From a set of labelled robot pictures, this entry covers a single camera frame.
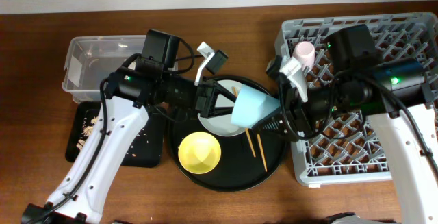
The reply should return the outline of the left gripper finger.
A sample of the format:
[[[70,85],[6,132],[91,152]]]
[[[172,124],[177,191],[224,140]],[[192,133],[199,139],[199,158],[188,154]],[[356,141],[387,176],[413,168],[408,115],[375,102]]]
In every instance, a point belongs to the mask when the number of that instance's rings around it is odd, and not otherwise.
[[[237,97],[232,92],[230,92],[221,84],[219,84],[216,80],[214,80],[214,102],[217,102],[220,95],[234,103],[237,99]]]
[[[209,111],[208,117],[217,117],[217,116],[224,116],[228,114],[232,114],[232,109],[215,109],[213,111]]]

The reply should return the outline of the grey plate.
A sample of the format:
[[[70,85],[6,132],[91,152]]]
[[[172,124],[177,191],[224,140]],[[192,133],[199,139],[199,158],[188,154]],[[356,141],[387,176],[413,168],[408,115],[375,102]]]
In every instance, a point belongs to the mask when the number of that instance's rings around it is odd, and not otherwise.
[[[233,92],[233,89],[235,89],[237,93],[239,93],[242,87],[241,82],[230,79],[218,80],[218,83],[230,92]],[[216,108],[226,108],[233,106],[234,102],[230,101],[223,95],[218,96],[215,104]],[[231,123],[230,114],[211,118],[203,118],[198,116],[198,119],[206,130],[218,136],[237,136],[245,132],[245,129],[243,127],[238,127]]]

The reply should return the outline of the wooden chopstick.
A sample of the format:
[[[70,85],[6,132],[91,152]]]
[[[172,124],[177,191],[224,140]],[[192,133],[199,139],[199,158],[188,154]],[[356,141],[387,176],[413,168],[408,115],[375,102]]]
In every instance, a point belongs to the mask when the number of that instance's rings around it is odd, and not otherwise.
[[[262,141],[261,141],[261,136],[260,136],[260,134],[257,134],[256,136],[257,136],[257,142],[258,142],[259,150],[260,150],[260,154],[261,154],[261,159],[262,159],[262,162],[263,162],[263,167],[264,167],[265,172],[268,172],[268,167],[267,167],[267,163],[266,163],[265,153],[264,153],[264,150],[263,150],[263,144],[262,144]]]
[[[233,86],[233,87],[231,87],[231,90],[232,90],[233,94],[237,97],[238,96],[237,88]],[[249,130],[247,128],[245,128],[245,133],[246,133],[246,137],[248,139],[248,143],[249,143],[249,146],[250,146],[250,150],[251,150],[251,152],[253,154],[253,157],[256,158],[255,150],[254,150],[254,147],[253,147],[253,142],[252,142]]]

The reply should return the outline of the blue cup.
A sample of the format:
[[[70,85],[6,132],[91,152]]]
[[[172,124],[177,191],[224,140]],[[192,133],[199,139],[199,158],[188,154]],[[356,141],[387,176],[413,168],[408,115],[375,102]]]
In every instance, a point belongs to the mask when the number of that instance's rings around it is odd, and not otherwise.
[[[247,85],[240,88],[231,114],[231,124],[252,128],[280,107],[280,101]]]

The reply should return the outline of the yellow bowl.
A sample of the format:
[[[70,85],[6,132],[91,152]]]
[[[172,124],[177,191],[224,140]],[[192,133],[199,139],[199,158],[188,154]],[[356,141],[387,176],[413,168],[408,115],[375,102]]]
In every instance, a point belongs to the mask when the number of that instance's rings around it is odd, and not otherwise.
[[[221,154],[220,143],[213,135],[194,132],[181,141],[177,157],[186,171],[200,175],[212,171],[218,165]]]

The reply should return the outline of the food scraps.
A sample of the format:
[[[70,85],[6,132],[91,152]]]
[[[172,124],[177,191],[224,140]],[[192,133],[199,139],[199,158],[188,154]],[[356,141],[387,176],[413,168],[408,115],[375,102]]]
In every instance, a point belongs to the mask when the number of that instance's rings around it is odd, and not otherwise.
[[[79,155],[85,146],[88,137],[91,135],[97,120],[97,114],[94,110],[91,113],[87,113],[87,115],[83,118],[82,125],[79,129],[79,134],[74,135],[73,147],[68,152],[70,160],[74,161]],[[147,149],[149,145],[151,145],[151,142],[146,134],[146,129],[143,128],[140,130],[139,134],[133,140],[130,148],[127,150],[128,158],[140,157],[141,150]]]

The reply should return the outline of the pink cup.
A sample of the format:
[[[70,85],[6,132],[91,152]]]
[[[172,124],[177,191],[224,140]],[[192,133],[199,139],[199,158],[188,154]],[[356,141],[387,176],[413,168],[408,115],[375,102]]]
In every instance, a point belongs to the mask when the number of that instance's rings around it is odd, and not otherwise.
[[[315,47],[308,41],[299,42],[294,47],[292,57],[301,63],[302,70],[310,71],[315,63]]]

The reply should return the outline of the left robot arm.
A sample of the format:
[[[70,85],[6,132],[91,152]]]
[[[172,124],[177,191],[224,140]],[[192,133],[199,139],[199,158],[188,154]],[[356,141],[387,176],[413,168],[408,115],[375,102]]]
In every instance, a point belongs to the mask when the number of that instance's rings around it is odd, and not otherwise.
[[[127,150],[161,103],[197,112],[203,118],[232,113],[215,106],[219,95],[236,97],[203,69],[217,73],[228,56],[201,43],[204,57],[196,78],[173,70],[183,39],[151,29],[141,53],[129,56],[100,83],[101,108],[92,133],[62,183],[44,206],[29,204],[22,223],[99,223],[105,200]]]

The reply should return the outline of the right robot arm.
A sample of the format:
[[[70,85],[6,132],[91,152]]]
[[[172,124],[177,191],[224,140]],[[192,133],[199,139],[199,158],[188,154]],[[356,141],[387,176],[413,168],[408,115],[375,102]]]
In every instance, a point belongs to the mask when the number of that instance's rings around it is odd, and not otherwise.
[[[329,120],[359,111],[385,152],[404,223],[437,222],[437,137],[433,93],[423,66],[413,58],[385,62],[365,25],[329,35],[334,78],[299,97],[279,83],[279,107],[254,125],[255,131],[289,141],[310,140]]]

